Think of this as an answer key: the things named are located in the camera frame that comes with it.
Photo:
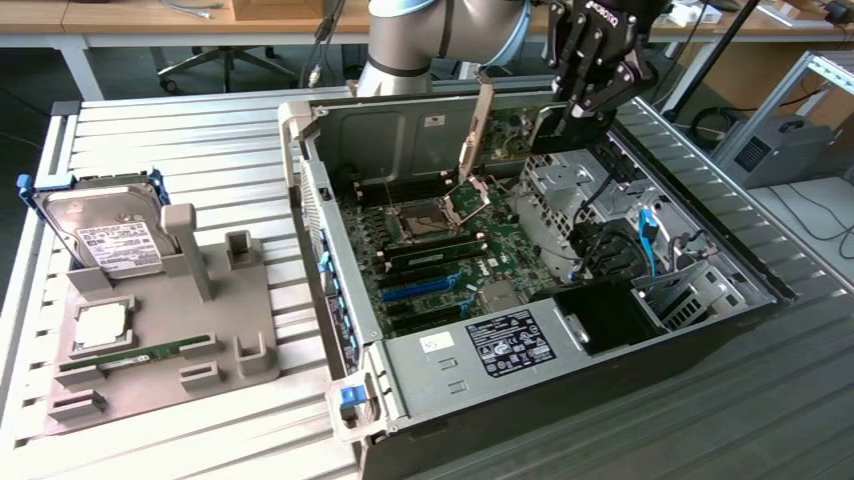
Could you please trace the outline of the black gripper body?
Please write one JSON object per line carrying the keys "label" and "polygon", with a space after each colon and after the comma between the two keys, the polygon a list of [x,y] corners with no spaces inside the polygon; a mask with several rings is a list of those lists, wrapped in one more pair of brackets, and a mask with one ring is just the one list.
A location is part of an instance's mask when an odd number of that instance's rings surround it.
{"label": "black gripper body", "polygon": [[566,48],[591,55],[592,45],[604,58],[638,57],[666,8],[666,1],[551,1],[550,57]]}

